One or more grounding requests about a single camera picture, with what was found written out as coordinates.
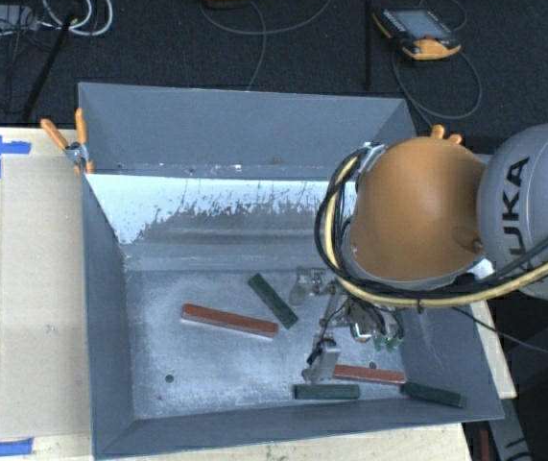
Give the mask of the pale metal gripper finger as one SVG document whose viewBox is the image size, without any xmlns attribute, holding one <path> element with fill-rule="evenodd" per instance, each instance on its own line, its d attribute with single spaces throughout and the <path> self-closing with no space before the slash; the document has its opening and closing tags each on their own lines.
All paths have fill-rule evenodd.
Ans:
<svg viewBox="0 0 548 461">
<path fill-rule="evenodd" d="M 301 372 L 304 381 L 317 384 L 331 380 L 340 354 L 341 347 L 332 333 L 316 336 L 312 351 L 306 359 L 306 367 Z"/>
<path fill-rule="evenodd" d="M 296 280 L 289 293 L 290 305 L 302 305 L 308 297 L 318 296 L 323 289 L 324 270 L 313 267 L 297 267 Z"/>
</svg>

